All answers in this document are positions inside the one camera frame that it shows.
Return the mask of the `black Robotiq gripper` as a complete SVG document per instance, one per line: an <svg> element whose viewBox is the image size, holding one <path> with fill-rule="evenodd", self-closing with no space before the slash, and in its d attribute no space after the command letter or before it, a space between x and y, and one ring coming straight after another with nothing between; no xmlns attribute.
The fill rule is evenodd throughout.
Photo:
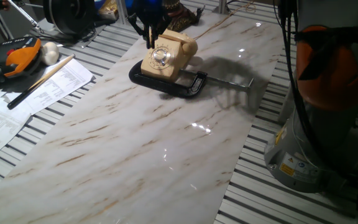
<svg viewBox="0 0 358 224"><path fill-rule="evenodd" d="M154 47L155 41L165 32L172 20L168 14L163 13L162 0L134 0L132 9L135 13L127 16L127 21L143 37L148 49ZM137 17L145 24L143 28L137 25Z"/></svg>

